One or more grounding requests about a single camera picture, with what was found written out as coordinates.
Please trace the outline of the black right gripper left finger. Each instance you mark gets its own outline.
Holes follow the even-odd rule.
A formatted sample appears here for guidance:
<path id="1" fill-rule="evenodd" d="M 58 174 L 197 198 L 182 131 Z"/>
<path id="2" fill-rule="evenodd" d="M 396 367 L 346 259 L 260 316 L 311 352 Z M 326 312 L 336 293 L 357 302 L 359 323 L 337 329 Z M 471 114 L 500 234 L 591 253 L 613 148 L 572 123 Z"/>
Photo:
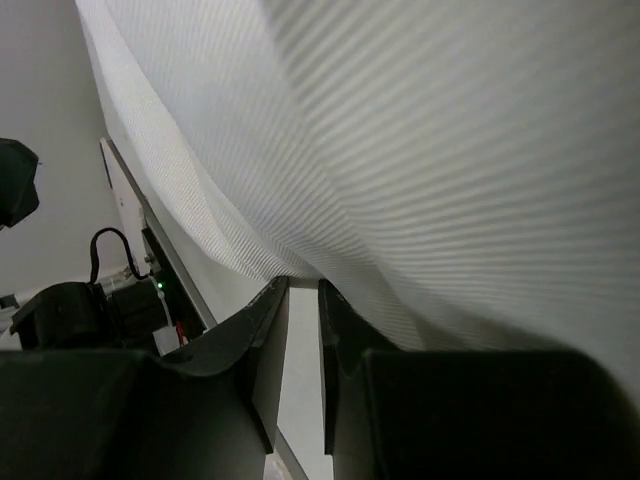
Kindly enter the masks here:
<path id="1" fill-rule="evenodd" d="M 1 355 L 5 479 L 259 479 L 274 451 L 289 281 L 158 357 Z"/>

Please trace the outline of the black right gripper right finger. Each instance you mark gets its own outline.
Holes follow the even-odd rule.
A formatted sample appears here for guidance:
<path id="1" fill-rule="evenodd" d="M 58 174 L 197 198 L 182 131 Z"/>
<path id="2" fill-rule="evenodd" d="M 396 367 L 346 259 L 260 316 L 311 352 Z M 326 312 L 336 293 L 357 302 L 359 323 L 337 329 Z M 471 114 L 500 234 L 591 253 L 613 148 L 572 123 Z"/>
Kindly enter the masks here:
<path id="1" fill-rule="evenodd" d="M 338 479 L 635 479 L 639 418 L 571 350 L 404 351 L 318 286 Z"/>

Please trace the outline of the white pleated skirt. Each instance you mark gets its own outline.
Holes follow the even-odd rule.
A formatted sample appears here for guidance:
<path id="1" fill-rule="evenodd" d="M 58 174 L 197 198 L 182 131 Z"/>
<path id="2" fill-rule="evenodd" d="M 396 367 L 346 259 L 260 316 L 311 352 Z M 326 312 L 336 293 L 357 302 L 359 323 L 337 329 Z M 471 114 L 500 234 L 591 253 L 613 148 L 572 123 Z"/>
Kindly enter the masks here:
<path id="1" fill-rule="evenodd" d="M 407 348 L 560 342 L 639 394 L 635 1 L 81 1 L 149 186 L 212 260 Z"/>

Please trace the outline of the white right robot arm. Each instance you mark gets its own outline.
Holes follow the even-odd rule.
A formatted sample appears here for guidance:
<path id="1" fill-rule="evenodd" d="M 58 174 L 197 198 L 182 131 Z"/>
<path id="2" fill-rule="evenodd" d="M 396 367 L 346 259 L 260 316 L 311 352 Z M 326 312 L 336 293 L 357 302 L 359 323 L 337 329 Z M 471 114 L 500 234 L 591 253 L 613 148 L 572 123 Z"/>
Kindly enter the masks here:
<path id="1" fill-rule="evenodd" d="M 1 355 L 5 479 L 260 479 L 304 472 L 277 426 L 287 276 L 217 322 L 150 206 L 151 270 L 18 305 Z M 513 334 L 406 351 L 317 287 L 323 444 L 337 479 L 635 479 L 639 414 L 583 353 Z"/>

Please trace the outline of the aluminium table edge rail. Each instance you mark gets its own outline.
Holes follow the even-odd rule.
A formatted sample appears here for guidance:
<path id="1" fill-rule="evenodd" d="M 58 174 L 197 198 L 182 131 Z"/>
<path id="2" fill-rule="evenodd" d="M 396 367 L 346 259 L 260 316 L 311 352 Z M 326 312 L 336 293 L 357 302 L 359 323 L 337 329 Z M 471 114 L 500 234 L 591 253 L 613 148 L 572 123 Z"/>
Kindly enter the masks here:
<path id="1" fill-rule="evenodd" d="M 217 320 L 114 141 L 103 138 L 99 147 L 136 268 L 155 280 L 189 335 L 195 337 L 216 326 Z"/>

